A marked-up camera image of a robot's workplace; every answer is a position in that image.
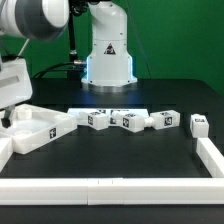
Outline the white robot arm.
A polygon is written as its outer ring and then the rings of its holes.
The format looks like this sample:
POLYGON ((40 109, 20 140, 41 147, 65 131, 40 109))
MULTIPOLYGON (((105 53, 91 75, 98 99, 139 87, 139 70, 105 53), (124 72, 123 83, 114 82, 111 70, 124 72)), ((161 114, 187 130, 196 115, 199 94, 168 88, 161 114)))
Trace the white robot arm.
MULTIPOLYGON (((132 57, 127 51, 127 15, 112 0, 0 0, 0 36, 52 41, 61 36, 72 15, 92 16, 92 51, 87 57, 82 86, 117 92, 133 85, 132 57)), ((0 56, 1 124, 12 125, 15 105, 31 98, 26 61, 0 56)))

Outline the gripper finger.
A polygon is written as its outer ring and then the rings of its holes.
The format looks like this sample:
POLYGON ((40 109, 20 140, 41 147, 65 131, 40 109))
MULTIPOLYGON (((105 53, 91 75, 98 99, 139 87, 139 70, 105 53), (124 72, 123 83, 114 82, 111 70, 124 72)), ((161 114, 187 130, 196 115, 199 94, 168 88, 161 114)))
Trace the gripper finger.
POLYGON ((9 128, 11 126, 14 111, 15 111, 14 105, 5 108, 4 116, 1 118, 2 126, 4 128, 9 128))

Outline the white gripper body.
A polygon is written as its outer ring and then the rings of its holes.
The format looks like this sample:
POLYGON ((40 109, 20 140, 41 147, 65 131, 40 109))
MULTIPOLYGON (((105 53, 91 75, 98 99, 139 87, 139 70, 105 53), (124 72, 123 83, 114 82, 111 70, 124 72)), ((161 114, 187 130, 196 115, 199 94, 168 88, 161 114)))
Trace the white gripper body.
POLYGON ((0 109, 21 103, 32 96, 26 61, 17 59, 2 64, 0 71, 0 109))

